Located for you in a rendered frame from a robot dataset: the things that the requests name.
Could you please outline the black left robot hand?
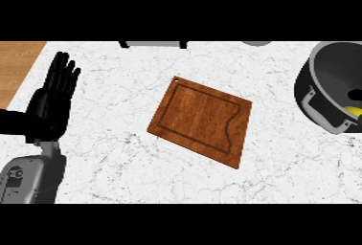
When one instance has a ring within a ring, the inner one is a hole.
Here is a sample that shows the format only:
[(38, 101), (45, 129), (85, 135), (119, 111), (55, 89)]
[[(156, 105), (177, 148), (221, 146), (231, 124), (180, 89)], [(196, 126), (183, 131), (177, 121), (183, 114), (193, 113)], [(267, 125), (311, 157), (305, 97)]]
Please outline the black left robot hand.
[(44, 85), (32, 94), (23, 112), (0, 109), (0, 134), (21, 135), (27, 144), (55, 142), (69, 120), (81, 69), (69, 54), (57, 52), (48, 66)]

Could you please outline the yellow lemon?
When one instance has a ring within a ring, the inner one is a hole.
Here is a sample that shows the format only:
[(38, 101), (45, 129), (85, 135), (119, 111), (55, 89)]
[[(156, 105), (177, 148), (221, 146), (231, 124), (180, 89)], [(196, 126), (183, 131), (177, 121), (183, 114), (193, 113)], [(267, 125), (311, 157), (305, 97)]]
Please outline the yellow lemon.
[(345, 106), (345, 111), (352, 114), (355, 117), (362, 115), (362, 108), (352, 107), (352, 106)]

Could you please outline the brown wooden cutting board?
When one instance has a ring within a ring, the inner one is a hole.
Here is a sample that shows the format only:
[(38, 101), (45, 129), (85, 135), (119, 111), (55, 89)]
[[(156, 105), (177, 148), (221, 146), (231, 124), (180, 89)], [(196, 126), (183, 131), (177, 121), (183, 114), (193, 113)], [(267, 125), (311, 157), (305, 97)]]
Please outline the brown wooden cutting board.
[(251, 101), (172, 77), (147, 133), (239, 168)]

